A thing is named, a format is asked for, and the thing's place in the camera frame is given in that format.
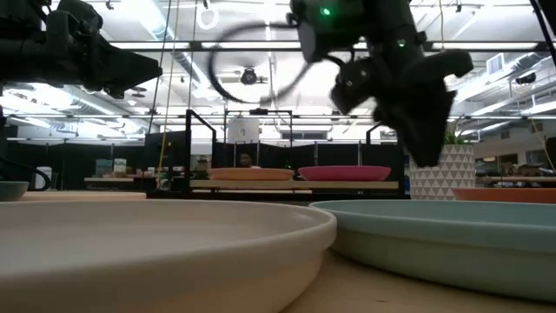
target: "cable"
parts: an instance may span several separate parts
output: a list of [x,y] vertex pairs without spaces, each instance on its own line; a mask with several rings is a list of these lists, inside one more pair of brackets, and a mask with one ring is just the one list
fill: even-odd
[[442,0],[438,0],[440,7],[440,51],[444,51],[444,9],[442,9]]
[[[177,9],[175,12],[175,25],[174,25],[174,41],[173,41],[173,45],[172,45],[172,52],[171,55],[174,55],[175,53],[175,39],[177,38],[177,23],[180,20],[180,2],[181,0],[177,0]],[[164,132],[162,133],[162,147],[160,149],[160,158],[158,160],[158,175],[156,176],[156,187],[157,188],[161,188],[161,180],[162,180],[162,160],[164,159],[164,150],[166,148],[166,132],[167,132],[167,127],[166,124],[168,122],[168,112],[169,112],[169,108],[170,108],[170,94],[171,94],[171,90],[172,90],[172,78],[174,76],[174,60],[175,57],[172,57],[172,60],[170,62],[170,79],[169,79],[169,83],[168,83],[168,96],[166,97],[166,114],[164,114]]]
[[10,160],[2,157],[2,156],[0,156],[0,163],[11,164],[11,165],[17,166],[18,168],[25,169],[25,170],[28,170],[32,173],[38,174],[40,177],[42,177],[43,180],[44,180],[44,186],[42,188],[37,189],[37,190],[30,189],[30,191],[45,191],[45,190],[48,190],[50,188],[50,184],[51,184],[50,178],[46,174],[42,173],[42,171],[37,170],[35,168],[32,168],[28,165],[15,163],[15,162],[10,161]]
[[[216,44],[219,44],[219,43],[225,42],[228,38],[233,37],[233,36],[235,36],[239,33],[242,33],[244,31],[265,29],[266,27],[270,27],[270,28],[274,27],[276,29],[293,29],[293,28],[295,28],[295,26],[287,24],[287,23],[270,23],[270,24],[261,23],[261,22],[246,23],[244,25],[240,25],[238,27],[233,28],[232,30],[229,30],[229,31],[225,32],[215,42],[216,42]],[[276,95],[270,95],[269,97],[264,97],[259,102],[250,102],[250,101],[245,101],[245,100],[242,100],[242,99],[239,99],[237,97],[232,96],[227,90],[225,90],[222,87],[222,85],[220,84],[220,81],[216,77],[216,73],[215,73],[215,56],[216,56],[216,53],[218,53],[217,50],[212,50],[208,54],[208,79],[209,79],[210,83],[213,85],[213,87],[215,88],[215,90],[221,96],[227,98],[228,100],[232,100],[234,102],[237,102],[237,103],[269,104],[269,103],[272,103],[273,101],[281,100],[285,96],[287,96],[294,89],[294,87],[301,81],[301,79],[305,76],[305,74],[307,74],[308,70],[312,66],[311,63],[305,63],[303,65],[303,68],[301,69],[301,72],[297,75],[297,77],[294,79],[294,81],[292,83],[290,83],[289,85],[287,85],[286,87],[284,87],[283,89],[279,90],[276,93]]]
[[[172,6],[172,0],[168,1],[168,6],[169,6],[169,8]],[[166,14],[166,26],[164,27],[164,40],[162,41],[162,47],[164,47],[166,45],[166,42],[167,42],[166,38],[167,38],[167,35],[168,35],[168,27],[169,27],[169,23],[170,23],[170,12],[172,11],[169,8],[168,8],[168,13]],[[158,62],[161,66],[162,66],[162,61],[163,60],[164,60],[164,51],[161,51],[160,61]],[[156,97],[158,97],[158,86],[159,85],[160,85],[160,76],[156,78],[155,95],[153,96],[153,106],[151,107],[151,109],[148,113],[148,114],[150,114],[149,128],[147,130],[147,134],[145,135],[145,138],[147,137],[147,135],[150,135],[150,131],[152,130],[152,127],[153,127],[153,122],[155,121]],[[142,150],[143,159],[147,158],[146,151],[147,151],[147,145],[144,145],[143,150]],[[142,188],[142,183],[144,181],[144,178],[145,178],[145,171],[142,170],[141,171],[141,188]]]
[[550,50],[550,56],[553,58],[554,66],[556,66],[556,49],[554,49],[553,40],[550,38],[550,33],[548,32],[548,28],[546,27],[545,18],[542,16],[542,12],[540,11],[539,4],[537,0],[529,0],[531,2],[531,6],[535,11],[535,15],[539,20],[540,30],[542,31],[542,36],[545,38],[546,45]]
[[330,61],[330,62],[332,62],[332,63],[334,63],[334,64],[340,66],[340,67],[346,65],[346,63],[343,62],[339,57],[324,56],[323,58],[324,58],[325,60],[328,60],[328,61]]

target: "person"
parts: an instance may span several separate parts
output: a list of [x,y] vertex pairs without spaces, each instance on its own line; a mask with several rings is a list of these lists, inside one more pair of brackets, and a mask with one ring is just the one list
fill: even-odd
[[251,168],[251,169],[260,169],[259,166],[254,166],[253,165],[253,159],[251,159],[251,156],[247,153],[241,153],[240,154],[240,167]]

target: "plate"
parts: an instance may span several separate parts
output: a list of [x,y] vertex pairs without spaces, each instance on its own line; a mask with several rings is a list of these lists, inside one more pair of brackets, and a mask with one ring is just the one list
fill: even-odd
[[208,170],[208,176],[213,180],[287,181],[292,179],[294,172],[282,169],[222,168]]
[[2,312],[279,312],[334,216],[271,203],[0,204]]
[[555,188],[453,188],[457,200],[556,203]]
[[300,168],[299,173],[308,181],[381,182],[391,169],[383,166],[313,166]]
[[17,201],[28,188],[27,182],[0,182],[0,202]]
[[437,283],[556,302],[556,208],[444,201],[313,203],[338,220],[333,249]]

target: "green plant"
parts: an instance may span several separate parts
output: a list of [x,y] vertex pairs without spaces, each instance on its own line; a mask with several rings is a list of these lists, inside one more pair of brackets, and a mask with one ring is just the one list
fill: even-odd
[[444,133],[444,144],[465,144],[466,141],[461,138],[461,133],[457,133],[458,122],[462,118],[458,117],[457,120],[450,122],[446,127],[446,132]]

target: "beige plate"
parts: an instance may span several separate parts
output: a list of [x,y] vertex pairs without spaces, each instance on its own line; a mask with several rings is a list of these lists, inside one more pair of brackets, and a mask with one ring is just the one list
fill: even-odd
[[335,227],[271,203],[0,203],[0,312],[279,312]]

